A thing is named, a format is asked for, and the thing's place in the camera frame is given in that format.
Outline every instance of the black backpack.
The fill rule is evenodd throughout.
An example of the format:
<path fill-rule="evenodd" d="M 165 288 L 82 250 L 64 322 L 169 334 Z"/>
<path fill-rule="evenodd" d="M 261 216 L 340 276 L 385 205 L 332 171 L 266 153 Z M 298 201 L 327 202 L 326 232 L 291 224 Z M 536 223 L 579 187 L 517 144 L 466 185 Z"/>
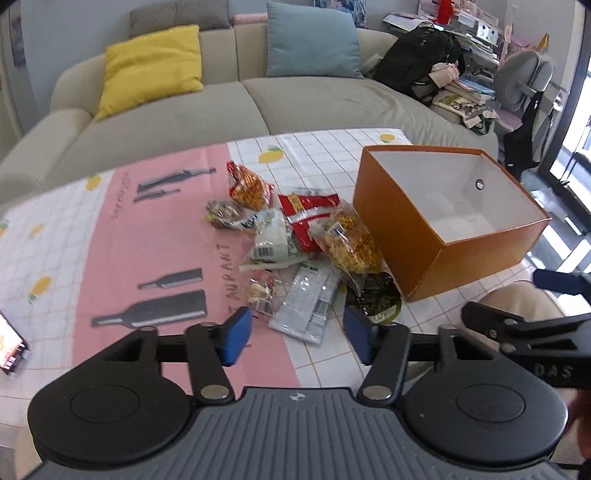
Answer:
<path fill-rule="evenodd" d="M 415 100 L 430 103 L 439 88 L 428 77 L 436 63 L 459 63 L 466 70 L 456 37 L 433 27 L 420 27 L 403 35 L 378 65 L 374 80 Z"/>

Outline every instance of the red snack bag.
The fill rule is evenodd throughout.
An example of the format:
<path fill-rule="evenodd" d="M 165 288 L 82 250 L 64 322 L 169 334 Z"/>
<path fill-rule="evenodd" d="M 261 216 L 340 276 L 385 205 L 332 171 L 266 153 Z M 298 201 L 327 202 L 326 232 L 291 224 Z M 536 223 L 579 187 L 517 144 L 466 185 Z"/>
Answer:
<path fill-rule="evenodd" d="M 273 185 L 265 182 L 244 165 L 236 165 L 230 161 L 227 167 L 232 200 L 244 208 L 257 212 L 271 206 Z"/>
<path fill-rule="evenodd" d="M 294 191 L 290 195 L 279 195 L 281 209 L 287 221 L 294 229 L 294 233 L 304 252 L 320 252 L 322 249 L 308 233 L 310 225 L 327 218 L 339 205 L 339 196 L 334 194 L 315 194 L 319 191 L 305 192 L 303 189 Z"/>

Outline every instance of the blue gripper pad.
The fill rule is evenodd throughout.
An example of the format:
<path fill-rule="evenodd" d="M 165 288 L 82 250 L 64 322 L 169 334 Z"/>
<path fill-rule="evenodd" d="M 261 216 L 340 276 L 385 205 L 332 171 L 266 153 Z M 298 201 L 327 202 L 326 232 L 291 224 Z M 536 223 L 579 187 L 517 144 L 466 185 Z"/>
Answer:
<path fill-rule="evenodd" d="M 218 349 L 218 356 L 224 367 L 231 367 L 236 363 L 242 349 L 248 343 L 252 332 L 252 310 L 240 307 L 223 324 L 223 343 Z"/>

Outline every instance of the seaweed snack package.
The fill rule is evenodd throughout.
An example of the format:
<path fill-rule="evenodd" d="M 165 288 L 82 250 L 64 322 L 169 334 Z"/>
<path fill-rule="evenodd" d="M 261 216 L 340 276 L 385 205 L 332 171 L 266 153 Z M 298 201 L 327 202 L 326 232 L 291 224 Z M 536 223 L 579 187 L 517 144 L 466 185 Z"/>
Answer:
<path fill-rule="evenodd" d="M 391 323 L 400 314 L 402 296 L 387 272 L 370 273 L 361 295 L 347 288 L 346 305 L 359 308 L 373 323 Z"/>

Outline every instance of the pink stripe on tablecloth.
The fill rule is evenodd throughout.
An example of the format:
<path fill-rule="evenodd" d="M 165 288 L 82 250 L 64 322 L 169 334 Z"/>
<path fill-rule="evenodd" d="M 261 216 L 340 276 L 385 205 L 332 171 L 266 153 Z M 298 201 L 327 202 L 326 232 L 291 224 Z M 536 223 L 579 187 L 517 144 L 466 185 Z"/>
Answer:
<path fill-rule="evenodd" d="M 74 330 L 74 364 L 88 359 L 130 330 L 110 325 L 91 327 L 95 316 L 123 312 L 131 304 L 204 290 L 207 318 L 159 326 L 161 335 L 183 333 L 202 321 L 222 322 L 244 303 L 244 277 L 238 274 L 252 240 L 235 231 L 213 228 L 204 219 L 208 200 L 226 198 L 230 160 L 227 145 L 187 150 L 120 168 L 106 193 L 89 249 L 80 289 Z M 134 203 L 138 183 L 169 175 L 176 170 L 216 169 L 179 183 L 162 184 L 154 190 L 181 189 L 157 199 Z M 201 268 L 203 281 L 173 288 L 138 290 L 138 284 L 163 275 Z M 298 380 L 280 333 L 254 319 L 249 342 L 238 363 L 226 369 L 236 395 L 246 385 L 297 387 Z M 190 393 L 185 365 L 167 364 L 166 377 Z"/>

